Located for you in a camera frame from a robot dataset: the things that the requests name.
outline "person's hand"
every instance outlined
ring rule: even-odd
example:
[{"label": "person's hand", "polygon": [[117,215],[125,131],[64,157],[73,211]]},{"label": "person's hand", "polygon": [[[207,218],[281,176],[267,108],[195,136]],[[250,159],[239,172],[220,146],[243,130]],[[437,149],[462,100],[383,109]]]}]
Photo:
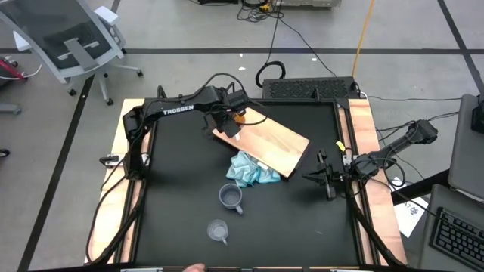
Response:
[{"label": "person's hand", "polygon": [[204,271],[205,271],[205,264],[194,264],[185,268],[185,270],[183,270],[183,272],[204,272]]}]

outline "black tray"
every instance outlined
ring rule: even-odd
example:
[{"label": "black tray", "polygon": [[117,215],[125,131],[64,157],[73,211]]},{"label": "black tray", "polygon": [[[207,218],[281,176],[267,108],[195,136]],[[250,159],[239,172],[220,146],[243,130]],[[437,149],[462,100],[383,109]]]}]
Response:
[{"label": "black tray", "polygon": [[[325,148],[342,167],[334,100],[259,100],[269,116],[311,143],[289,180],[243,189],[244,216],[218,201],[237,150],[203,134],[202,113],[160,119],[152,136],[144,212],[135,230],[137,265],[217,267],[352,266],[362,263],[359,231],[346,200],[328,202],[324,188],[302,178]],[[261,113],[264,109],[253,107]],[[213,219],[228,224],[228,246],[212,241]]]}]

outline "cutting board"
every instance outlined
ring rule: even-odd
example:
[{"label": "cutting board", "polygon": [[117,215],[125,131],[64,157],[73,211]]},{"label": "cutting board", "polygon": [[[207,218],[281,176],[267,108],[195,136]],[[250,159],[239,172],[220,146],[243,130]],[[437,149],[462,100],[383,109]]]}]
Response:
[{"label": "cutting board", "polygon": [[[246,114],[238,122],[254,123],[264,119],[264,115],[247,108]],[[213,134],[233,147],[247,152],[279,174],[288,178],[296,168],[306,150],[309,140],[296,132],[267,118],[258,125],[242,125],[239,139],[228,138],[216,129]]]}]

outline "paper sheet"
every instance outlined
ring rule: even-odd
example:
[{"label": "paper sheet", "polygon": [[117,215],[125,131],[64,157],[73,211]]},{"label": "paper sheet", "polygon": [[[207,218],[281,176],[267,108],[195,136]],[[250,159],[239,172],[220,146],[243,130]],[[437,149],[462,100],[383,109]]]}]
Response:
[{"label": "paper sheet", "polygon": [[[393,180],[397,181],[396,183],[400,181],[399,178],[394,178]],[[421,197],[415,198],[413,201],[422,205],[425,209],[429,205]],[[418,221],[425,211],[417,204],[412,202],[405,202],[394,206],[393,208],[395,209],[396,220],[399,223],[400,232],[407,238],[410,238],[411,232],[414,231],[415,226],[417,226]]]}]

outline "wooden table frame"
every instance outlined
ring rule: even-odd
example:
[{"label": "wooden table frame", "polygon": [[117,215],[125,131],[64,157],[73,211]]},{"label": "wooden table frame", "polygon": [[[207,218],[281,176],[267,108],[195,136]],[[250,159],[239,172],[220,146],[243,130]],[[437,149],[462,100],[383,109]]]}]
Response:
[{"label": "wooden table frame", "polygon": [[[133,107],[142,105],[144,99],[126,99],[121,109],[121,115],[119,118],[116,136],[113,142],[113,148],[111,153],[124,154],[128,147],[126,136],[123,129],[122,116],[126,114]],[[340,108],[340,121],[341,129],[343,131],[343,141],[347,147],[351,147],[351,141],[348,133],[348,123],[352,123],[353,131],[355,133],[355,142],[360,154],[368,153],[371,151],[379,150],[377,133],[373,122],[373,116],[371,115],[370,104],[368,100],[349,100],[349,112],[351,116],[351,122],[346,122],[346,115],[342,108]],[[142,151],[147,152],[149,146],[149,134],[144,138],[142,145]],[[122,167],[119,167],[114,173],[109,182],[104,186],[101,197],[109,190],[122,176],[124,171]],[[385,177],[380,172],[375,179],[379,181],[385,181]],[[136,203],[138,198],[139,188],[141,182],[136,181],[132,185],[132,201],[131,209]],[[370,207],[370,213],[372,218],[373,227],[385,242],[386,246],[392,251],[392,253],[402,263],[406,263],[405,251],[403,249],[402,239],[400,237],[399,226],[395,216],[395,210],[393,208],[393,202],[389,188],[379,184],[377,182],[368,182],[366,185],[366,194],[368,198],[368,205]],[[106,197],[103,205],[100,207],[98,217],[96,219],[95,228],[90,241],[90,256],[96,258],[99,256],[104,248],[109,244],[115,233],[119,230],[123,212],[125,211],[125,203],[127,199],[127,193],[129,191],[129,181],[124,180],[121,184],[114,189],[110,195]],[[360,195],[357,196],[357,202],[360,203]],[[133,224],[123,241],[123,250],[119,252],[119,261],[127,262],[132,254],[132,241],[134,239],[134,226]],[[363,254],[366,264],[373,264],[371,247],[366,234],[365,229],[360,225],[361,244],[363,248]],[[380,255],[380,263],[385,264],[385,260]]]}]

